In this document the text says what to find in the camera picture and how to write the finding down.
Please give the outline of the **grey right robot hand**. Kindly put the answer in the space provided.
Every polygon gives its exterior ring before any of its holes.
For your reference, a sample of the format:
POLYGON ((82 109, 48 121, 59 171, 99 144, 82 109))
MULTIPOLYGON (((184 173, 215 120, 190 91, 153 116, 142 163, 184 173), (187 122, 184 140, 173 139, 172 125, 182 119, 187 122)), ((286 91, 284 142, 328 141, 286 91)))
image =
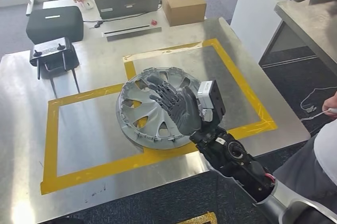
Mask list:
POLYGON ((190 88, 185 86, 177 90, 155 75, 150 75, 147 80, 148 87, 156 93, 150 95, 150 98, 166 111, 181 134, 190 136, 201 129, 202 117, 199 115, 196 96, 190 88))

